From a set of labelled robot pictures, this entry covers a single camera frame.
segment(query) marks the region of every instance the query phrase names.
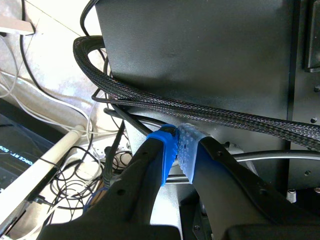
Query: blue wire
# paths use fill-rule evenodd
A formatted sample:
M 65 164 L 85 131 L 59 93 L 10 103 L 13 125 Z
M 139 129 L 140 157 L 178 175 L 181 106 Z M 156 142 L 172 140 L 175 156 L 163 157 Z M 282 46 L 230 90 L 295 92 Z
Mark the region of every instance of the blue wire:
M 90 204 L 92 202 L 92 200 L 94 199 L 94 197 L 98 194 L 101 193 L 102 191 L 106 191 L 108 190 L 107 187 L 102 187 L 100 189 L 98 189 L 97 191 L 95 191 L 94 193 L 92 193 L 92 195 L 88 198 L 88 200 L 86 201 L 86 204 L 83 207 L 83 212 L 86 212 L 88 210 L 88 208 L 90 207 Z

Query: black braided cable sleeve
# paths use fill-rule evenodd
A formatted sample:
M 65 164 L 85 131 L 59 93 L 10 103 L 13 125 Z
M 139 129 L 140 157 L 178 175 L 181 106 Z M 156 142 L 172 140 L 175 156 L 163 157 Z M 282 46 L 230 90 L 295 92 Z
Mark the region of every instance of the black braided cable sleeve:
M 183 102 L 121 83 L 93 66 L 88 58 L 91 51 L 104 47 L 102 36 L 79 37 L 73 43 L 75 60 L 84 74 L 101 90 L 117 98 L 105 102 L 143 107 L 176 117 L 265 133 L 320 151 L 320 127 L 317 125 Z

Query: blue silicone pad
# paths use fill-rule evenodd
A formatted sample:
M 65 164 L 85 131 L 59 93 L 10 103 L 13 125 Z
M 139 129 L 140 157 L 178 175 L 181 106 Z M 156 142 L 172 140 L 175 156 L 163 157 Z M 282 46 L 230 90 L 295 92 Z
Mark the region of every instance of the blue silicone pad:
M 195 174 L 198 143 L 201 139 L 209 136 L 209 134 L 199 131 L 190 123 L 181 124 L 178 130 L 177 159 L 181 170 L 192 184 Z

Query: white plastic pipe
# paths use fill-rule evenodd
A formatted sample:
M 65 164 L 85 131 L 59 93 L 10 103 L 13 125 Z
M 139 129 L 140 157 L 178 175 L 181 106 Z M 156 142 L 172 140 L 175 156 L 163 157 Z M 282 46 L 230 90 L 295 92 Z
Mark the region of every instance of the white plastic pipe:
M 50 148 L 41 158 L 57 164 L 57 162 L 66 154 L 77 140 L 81 137 L 84 127 L 78 125 L 77 130 L 71 130 L 60 139 L 52 148 Z M 37 160 L 23 174 L 21 174 L 13 183 L 11 183 L 0 194 L 0 225 L 10 216 L 18 205 L 26 199 L 38 183 L 54 167 L 53 164 Z

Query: white tiled floor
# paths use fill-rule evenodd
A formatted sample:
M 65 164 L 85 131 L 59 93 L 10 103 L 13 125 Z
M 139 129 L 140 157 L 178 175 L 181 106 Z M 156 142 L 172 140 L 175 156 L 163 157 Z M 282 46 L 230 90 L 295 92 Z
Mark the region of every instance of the white tiled floor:
M 79 21 L 82 10 L 87 3 L 88 0 L 26 1 L 27 21 L 33 23 L 36 32 L 34 35 L 24 37 L 23 47 L 29 67 L 38 83 L 49 93 L 89 114 L 94 103 L 91 100 L 91 95 L 96 87 L 82 73 L 73 56 L 73 41 L 84 35 Z M 21 19 L 21 1 L 0 0 L 0 15 Z M 88 14 L 85 25 L 91 35 L 101 35 L 94 8 Z M 22 63 L 19 35 L 8 34 L 5 39 L 16 58 L 18 75 L 30 79 L 26 67 Z M 103 67 L 103 60 L 98 52 L 90 53 L 89 57 L 97 68 Z M 12 59 L 2 41 L 0 41 L 0 69 L 10 74 L 15 73 Z M 28 107 L 57 122 L 70 126 L 86 124 L 85 119 L 74 110 L 44 98 L 22 82 L 18 81 L 14 93 Z M 12 98 L 6 97 L 5 99 L 17 106 Z M 115 130 L 116 127 L 110 117 L 103 113 L 104 107 L 104 104 L 96 105 L 92 121 L 103 129 Z M 39 220 L 38 218 L 42 217 L 48 208 L 33 203 L 29 209 L 31 210 L 28 211 L 26 220 L 15 227 L 14 238 L 21 237 L 23 233 L 31 230 Z

